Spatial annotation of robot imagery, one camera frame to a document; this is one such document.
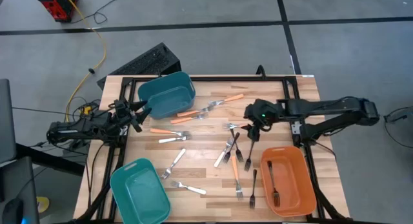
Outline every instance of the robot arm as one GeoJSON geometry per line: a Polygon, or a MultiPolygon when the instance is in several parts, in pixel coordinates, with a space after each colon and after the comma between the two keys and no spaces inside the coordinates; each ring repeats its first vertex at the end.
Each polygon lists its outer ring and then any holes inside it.
{"type": "Polygon", "coordinates": [[[126,99],[115,100],[111,106],[111,109],[115,109],[113,114],[109,110],[99,110],[88,115],[81,115],[79,120],[74,122],[53,122],[47,132],[47,140],[54,145],[69,139],[115,141],[127,124],[131,124],[136,132],[140,132],[142,129],[139,124],[142,124],[152,109],[148,108],[140,113],[135,111],[146,103],[146,101],[141,101],[129,104],[126,99]]]}
{"type": "Polygon", "coordinates": [[[353,124],[370,126],[379,121],[376,105],[363,98],[343,97],[334,101],[314,102],[304,99],[278,99],[275,104],[257,99],[245,109],[244,118],[253,123],[245,129],[248,130],[250,139],[259,141],[259,131],[271,130],[274,123],[297,122],[308,116],[327,114],[340,115],[316,125],[295,126],[295,132],[300,135],[301,142],[318,139],[322,134],[341,130],[353,124]]]}

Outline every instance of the orange handle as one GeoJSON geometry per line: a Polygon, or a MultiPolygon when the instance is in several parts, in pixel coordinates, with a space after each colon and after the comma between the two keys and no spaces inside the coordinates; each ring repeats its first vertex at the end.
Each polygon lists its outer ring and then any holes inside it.
{"type": "Polygon", "coordinates": [[[193,110],[193,111],[178,113],[178,114],[176,114],[176,115],[177,115],[178,117],[183,117],[183,116],[188,116],[188,115],[191,115],[191,114],[196,114],[196,113],[198,113],[198,112],[199,112],[198,110],[193,110]]]}
{"type": "Polygon", "coordinates": [[[151,133],[156,133],[156,134],[171,134],[172,131],[170,130],[161,130],[161,129],[155,129],[155,128],[151,128],[149,130],[151,133]]]}
{"type": "Polygon", "coordinates": [[[181,123],[181,122],[184,122],[184,121],[189,121],[191,119],[192,119],[192,117],[178,118],[178,119],[171,120],[170,123],[171,124],[176,124],[176,123],[181,123]]]}
{"type": "Polygon", "coordinates": [[[238,168],[237,168],[237,159],[235,156],[231,156],[232,167],[234,168],[235,179],[238,180],[238,168]]]}
{"type": "Polygon", "coordinates": [[[236,96],[233,96],[233,97],[228,97],[224,101],[225,102],[234,101],[234,100],[237,100],[237,99],[241,99],[242,97],[244,97],[244,94],[236,95],[236,96]]]}

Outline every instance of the cutlery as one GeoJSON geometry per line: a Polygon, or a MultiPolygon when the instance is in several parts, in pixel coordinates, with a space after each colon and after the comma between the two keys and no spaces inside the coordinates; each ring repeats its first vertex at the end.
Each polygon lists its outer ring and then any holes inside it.
{"type": "Polygon", "coordinates": [[[168,142],[177,141],[177,140],[185,141],[185,140],[189,140],[191,138],[192,138],[191,136],[172,137],[172,138],[168,138],[168,139],[160,139],[158,142],[159,143],[168,143],[168,142]]]}
{"type": "Polygon", "coordinates": [[[185,153],[185,149],[182,149],[180,151],[180,153],[178,154],[178,156],[176,156],[174,162],[166,169],[166,171],[162,174],[161,178],[162,179],[166,179],[167,177],[169,177],[170,173],[172,172],[172,168],[175,166],[175,164],[179,161],[179,159],[181,159],[181,157],[183,156],[183,154],[185,153]]]}
{"type": "Polygon", "coordinates": [[[206,107],[206,108],[203,108],[203,109],[201,109],[201,110],[193,110],[193,111],[188,111],[188,112],[182,112],[182,113],[178,113],[178,114],[176,114],[178,117],[183,117],[183,116],[188,116],[188,115],[191,115],[191,114],[196,114],[196,113],[198,113],[198,112],[209,112],[209,111],[211,111],[211,110],[213,110],[214,109],[214,106],[208,106],[208,107],[206,107]]]}
{"type": "Polygon", "coordinates": [[[208,102],[208,105],[209,105],[209,106],[216,106],[216,105],[220,105],[220,104],[222,104],[222,103],[224,103],[224,102],[235,101],[235,100],[237,100],[237,99],[241,99],[242,97],[244,97],[244,94],[238,94],[238,95],[236,95],[236,96],[228,97],[228,98],[226,98],[226,99],[224,99],[224,100],[221,100],[221,101],[210,101],[210,102],[208,102]]]}
{"type": "Polygon", "coordinates": [[[189,121],[189,120],[192,120],[192,119],[204,119],[207,116],[208,116],[208,113],[204,113],[204,114],[200,114],[200,115],[195,116],[195,117],[183,117],[183,118],[173,119],[170,122],[171,122],[171,124],[176,124],[176,123],[181,123],[181,122],[184,122],[184,121],[189,121]]]}
{"type": "Polygon", "coordinates": [[[254,196],[254,192],[256,190],[256,179],[257,169],[254,169],[254,184],[252,185],[252,195],[250,197],[250,209],[254,209],[256,207],[256,197],[254,196]]]}
{"type": "Polygon", "coordinates": [[[223,125],[223,128],[228,128],[228,129],[233,129],[233,128],[241,128],[243,126],[246,126],[248,124],[232,124],[232,123],[225,123],[223,125]]]}
{"type": "Polygon", "coordinates": [[[270,169],[270,175],[271,175],[271,182],[272,182],[272,187],[274,188],[274,191],[272,193],[273,197],[274,197],[274,205],[276,207],[279,207],[279,193],[276,189],[276,184],[274,182],[274,175],[272,174],[272,162],[268,161],[268,168],[270,169]]]}
{"type": "Polygon", "coordinates": [[[180,137],[191,135],[189,131],[170,131],[170,130],[161,130],[161,129],[156,129],[156,128],[151,128],[149,131],[151,133],[156,133],[156,134],[176,134],[177,136],[180,136],[180,137]]]}
{"type": "Polygon", "coordinates": [[[233,138],[233,137],[230,137],[230,138],[228,139],[227,143],[226,143],[226,146],[225,146],[224,150],[223,150],[223,151],[221,152],[221,154],[218,156],[217,161],[215,161],[214,167],[218,167],[218,166],[219,166],[222,158],[223,158],[224,155],[225,155],[225,152],[227,152],[227,150],[232,146],[232,143],[233,143],[233,142],[234,142],[234,138],[233,138]]]}
{"type": "Polygon", "coordinates": [[[232,167],[234,168],[235,180],[237,183],[236,185],[237,198],[239,201],[241,201],[243,199],[243,190],[241,188],[241,185],[239,184],[237,160],[235,159],[235,156],[232,156],[231,160],[232,160],[232,167]]]}
{"type": "Polygon", "coordinates": [[[234,143],[236,143],[237,142],[237,139],[238,139],[238,137],[239,137],[239,133],[237,133],[236,135],[235,135],[235,137],[234,137],[234,141],[232,142],[232,144],[231,144],[231,148],[230,148],[230,150],[225,154],[225,156],[224,156],[224,159],[222,160],[222,161],[224,161],[224,163],[228,163],[228,160],[230,159],[230,157],[231,157],[231,150],[232,150],[232,147],[234,146],[234,143]]]}
{"type": "Polygon", "coordinates": [[[251,150],[250,150],[250,155],[248,156],[248,159],[245,161],[245,168],[244,170],[249,171],[250,167],[251,167],[251,152],[252,152],[252,148],[254,147],[254,143],[255,141],[251,142],[251,150]]]}
{"type": "Polygon", "coordinates": [[[171,184],[173,187],[176,187],[176,188],[186,188],[186,189],[188,189],[188,190],[191,190],[192,192],[196,192],[196,193],[199,193],[199,194],[202,194],[202,195],[207,194],[207,192],[206,192],[205,190],[203,190],[203,189],[194,188],[194,187],[191,187],[191,186],[186,186],[186,185],[183,185],[181,182],[172,181],[170,184],[171,184]]]}
{"type": "MultiPolygon", "coordinates": [[[[234,130],[230,129],[232,137],[234,137],[234,130]]],[[[238,143],[235,143],[235,146],[237,147],[237,150],[235,151],[235,153],[237,154],[237,158],[239,162],[244,162],[244,158],[243,155],[241,153],[241,151],[238,149],[238,143]]]]}

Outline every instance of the wooden table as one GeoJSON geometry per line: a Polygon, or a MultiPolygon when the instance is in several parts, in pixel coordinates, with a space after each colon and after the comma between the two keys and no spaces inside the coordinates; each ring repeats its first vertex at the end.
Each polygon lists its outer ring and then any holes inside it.
{"type": "MultiPolygon", "coordinates": [[[[108,76],[101,99],[101,110],[106,110],[113,100],[119,98],[122,76],[108,76]]],[[[302,99],[318,101],[319,94],[316,80],[312,76],[297,76],[299,93],[302,99]]],[[[254,82],[194,82],[196,100],[192,109],[207,106],[208,101],[224,99],[236,94],[244,94],[243,99],[229,102],[211,111],[204,120],[191,120],[177,125],[171,125],[171,118],[155,120],[147,118],[143,123],[143,131],[129,132],[126,145],[124,164],[138,158],[148,158],[162,174],[173,162],[181,148],[186,148],[185,155],[174,167],[172,175],[163,181],[166,193],[171,202],[172,211],[167,221],[302,221],[305,217],[282,218],[274,214],[264,199],[264,190],[261,183],[261,173],[257,174],[256,208],[249,209],[249,197],[252,193],[252,171],[259,170],[259,160],[266,148],[291,146],[292,138],[288,123],[276,123],[270,132],[261,132],[261,139],[254,145],[252,151],[252,168],[245,172],[244,164],[238,163],[239,177],[243,188],[244,200],[238,201],[235,193],[234,171],[230,163],[221,163],[219,168],[213,164],[225,146],[230,136],[228,130],[223,129],[223,123],[246,123],[243,119],[245,107],[255,99],[265,99],[275,102],[284,98],[283,87],[277,81],[254,82]],[[190,141],[159,144],[158,139],[172,137],[168,134],[153,134],[149,128],[163,128],[170,130],[189,130],[193,135],[190,141]],[[181,181],[193,187],[200,187],[207,191],[206,195],[199,195],[170,185],[172,180],[181,181]]],[[[313,116],[306,119],[307,123],[319,123],[323,116],[313,116]]],[[[245,130],[236,129],[241,133],[238,146],[244,158],[248,157],[251,141],[245,130]]],[[[319,142],[331,148],[328,137],[321,137],[319,142]]],[[[89,155],[89,171],[93,158],[101,141],[92,141],[89,155]]],[[[314,163],[321,190],[337,210],[348,216],[346,200],[341,186],[337,165],[331,153],[318,146],[312,147],[314,163]]],[[[101,190],[103,174],[105,172],[108,147],[103,147],[96,157],[92,198],[101,190]]],[[[105,202],[105,215],[108,217],[112,193],[108,193],[105,202]]],[[[86,171],[83,176],[74,217],[79,217],[87,208],[88,186],[86,171]]],[[[121,221],[117,210],[116,221],[121,221]]]]}

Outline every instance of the yellow cable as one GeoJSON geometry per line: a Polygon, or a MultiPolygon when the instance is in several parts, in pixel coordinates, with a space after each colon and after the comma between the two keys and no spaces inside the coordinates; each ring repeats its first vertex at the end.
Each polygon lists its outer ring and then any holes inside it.
{"type": "MultiPolygon", "coordinates": [[[[70,2],[70,4],[72,4],[72,6],[75,8],[76,12],[82,17],[82,20],[84,22],[84,24],[86,25],[86,27],[88,27],[89,29],[91,29],[93,32],[95,32],[97,34],[97,36],[99,36],[102,44],[103,44],[103,49],[105,50],[103,53],[103,58],[100,60],[100,62],[98,62],[98,64],[96,64],[93,69],[97,69],[99,66],[101,66],[101,64],[103,63],[103,61],[106,59],[106,43],[105,40],[101,37],[101,35],[94,30],[93,28],[90,27],[89,23],[86,21],[84,15],[82,14],[82,12],[78,9],[78,7],[75,5],[75,3],[72,0],[68,0],[70,2]]],[[[80,83],[78,84],[78,86],[76,87],[76,89],[73,91],[73,94],[70,96],[69,101],[67,103],[67,107],[66,107],[66,121],[69,122],[69,110],[70,110],[70,102],[72,102],[73,97],[75,96],[76,92],[79,90],[79,88],[82,86],[82,84],[85,82],[85,80],[87,79],[87,77],[90,75],[90,72],[87,73],[87,75],[82,79],[82,81],[80,81],[80,83]]]]}

